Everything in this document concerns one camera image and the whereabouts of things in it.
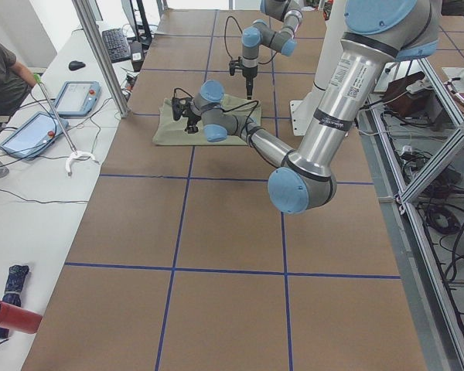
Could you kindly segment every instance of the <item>blue joint cap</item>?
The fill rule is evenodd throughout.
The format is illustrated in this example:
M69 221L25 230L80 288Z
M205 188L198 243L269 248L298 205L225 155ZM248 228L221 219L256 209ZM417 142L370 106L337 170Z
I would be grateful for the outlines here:
M228 136L227 129L216 124L205 125L204 134L206 136L206 140L210 143L224 141Z
M299 214L308 209L309 194L299 174L290 168L278 168L268 179L271 202L283 213Z
M418 60L420 58L425 58L426 56L432 55L436 48L438 47L438 40L432 41L424 45L416 46L414 48L401 50L399 54L395 57L397 62L402 62L404 60Z
M247 48L254 48L261 44L261 32L256 27L247 27L242 32L242 45Z
M348 1L344 16L352 32L376 35L402 22L417 2L418 0Z
M213 103L218 103L222 101L225 90L223 89L222 84L218 81L208 80L201 85L200 94L204 99Z
M291 56L294 53L296 46L297 46L297 41L295 41L294 39L289 39L284 44L284 46L281 48L280 53L283 56Z

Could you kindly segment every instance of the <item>small robot arm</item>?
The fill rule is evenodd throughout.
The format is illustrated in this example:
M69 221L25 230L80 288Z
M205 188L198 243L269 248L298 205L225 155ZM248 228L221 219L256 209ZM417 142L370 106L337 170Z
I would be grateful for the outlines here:
M258 75L260 46L291 56L297 46L295 32L302 23L301 8L293 0L262 0L261 11L284 24L276 32L265 21L258 19L242 32L242 57L230 61L229 71L231 76L236 70L242 71L242 76L246 78L248 99L253 96L253 80Z
M207 81L191 107L209 141L243 138L277 167L268 193L284 213L302 213L328 203L336 192L330 162L386 63L431 55L438 44L442 0L347 0L343 54L298 149L247 117L225 114L223 87Z

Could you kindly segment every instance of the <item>person's arm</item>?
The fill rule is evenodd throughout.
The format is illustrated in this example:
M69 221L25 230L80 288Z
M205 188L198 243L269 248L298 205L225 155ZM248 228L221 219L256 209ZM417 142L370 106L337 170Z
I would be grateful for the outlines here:
M15 62L10 69L21 79L23 79L30 87L34 87L36 85L36 80L32 75L32 72L28 69L28 67L24 66L20 62Z

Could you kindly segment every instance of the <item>red cylinder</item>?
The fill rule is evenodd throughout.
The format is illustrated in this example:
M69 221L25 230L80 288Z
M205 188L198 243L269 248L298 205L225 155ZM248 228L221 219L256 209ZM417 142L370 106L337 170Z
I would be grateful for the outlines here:
M42 316L0 300L0 327L26 334L38 331Z

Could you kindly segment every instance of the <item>brown table surface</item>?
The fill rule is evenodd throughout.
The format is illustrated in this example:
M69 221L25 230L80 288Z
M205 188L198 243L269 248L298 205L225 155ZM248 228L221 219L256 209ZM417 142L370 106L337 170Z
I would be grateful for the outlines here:
M228 15L279 26L164 14L23 370L426 369L356 131L333 161L335 199L297 216L270 203L272 169L251 148L153 145L174 87L216 79L244 96ZM306 13L295 55L255 80L263 125L295 147L288 102L311 89L325 29ZM464 66L464 17L442 20L430 60Z

